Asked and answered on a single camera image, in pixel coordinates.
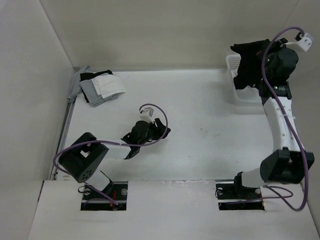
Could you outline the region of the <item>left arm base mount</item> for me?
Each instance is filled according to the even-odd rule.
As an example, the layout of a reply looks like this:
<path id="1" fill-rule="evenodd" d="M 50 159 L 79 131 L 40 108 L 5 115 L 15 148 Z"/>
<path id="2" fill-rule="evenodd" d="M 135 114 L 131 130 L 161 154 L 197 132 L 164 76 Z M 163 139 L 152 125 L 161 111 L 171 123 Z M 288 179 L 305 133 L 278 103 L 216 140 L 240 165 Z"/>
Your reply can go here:
<path id="1" fill-rule="evenodd" d="M 90 189 L 87 185 L 80 186 L 78 193 L 81 197 L 81 211 L 125 211 L 127 209 L 128 182 L 112 182 L 102 191 L 112 198 L 118 205 L 109 201 L 109 199 L 100 195 L 95 190 Z"/>

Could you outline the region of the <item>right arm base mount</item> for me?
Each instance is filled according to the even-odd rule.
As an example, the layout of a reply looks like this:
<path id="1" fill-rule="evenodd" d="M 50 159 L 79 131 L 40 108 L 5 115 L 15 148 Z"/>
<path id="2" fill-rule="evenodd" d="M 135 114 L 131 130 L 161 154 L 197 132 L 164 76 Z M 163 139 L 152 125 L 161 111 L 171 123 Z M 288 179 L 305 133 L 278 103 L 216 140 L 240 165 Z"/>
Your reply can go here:
<path id="1" fill-rule="evenodd" d="M 215 196 L 221 211 L 264 211 L 260 188 L 236 186 L 233 180 L 217 181 Z"/>

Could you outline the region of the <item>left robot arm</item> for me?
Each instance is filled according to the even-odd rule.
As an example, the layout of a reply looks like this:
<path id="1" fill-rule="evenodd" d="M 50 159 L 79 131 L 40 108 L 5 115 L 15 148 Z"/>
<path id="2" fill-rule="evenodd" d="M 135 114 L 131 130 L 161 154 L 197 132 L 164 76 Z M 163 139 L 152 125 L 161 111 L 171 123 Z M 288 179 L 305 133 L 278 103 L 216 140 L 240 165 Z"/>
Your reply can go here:
<path id="1" fill-rule="evenodd" d="M 118 141 L 125 146 L 91 142 L 64 152 L 58 162 L 78 183 L 93 186 L 96 195 L 105 200 L 112 195 L 112 181 L 99 165 L 107 159 L 132 159 L 140 152 L 142 145 L 164 139 L 170 132 L 171 129 L 159 118 L 154 121 L 139 120 L 131 132 Z"/>

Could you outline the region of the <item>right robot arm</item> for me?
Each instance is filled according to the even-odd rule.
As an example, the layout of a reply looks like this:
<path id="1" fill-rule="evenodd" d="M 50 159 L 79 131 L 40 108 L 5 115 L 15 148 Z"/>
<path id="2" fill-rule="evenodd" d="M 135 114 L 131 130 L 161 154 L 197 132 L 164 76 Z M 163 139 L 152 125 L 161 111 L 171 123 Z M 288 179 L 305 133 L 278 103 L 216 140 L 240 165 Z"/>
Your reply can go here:
<path id="1" fill-rule="evenodd" d="M 268 54 L 262 61 L 264 70 L 258 94 L 271 130 L 273 150 L 258 168 L 237 174 L 231 190 L 238 198 L 265 184 L 299 184 L 308 180 L 315 157 L 305 150 L 298 137 L 288 83 L 298 60 L 294 50 L 282 48 Z"/>

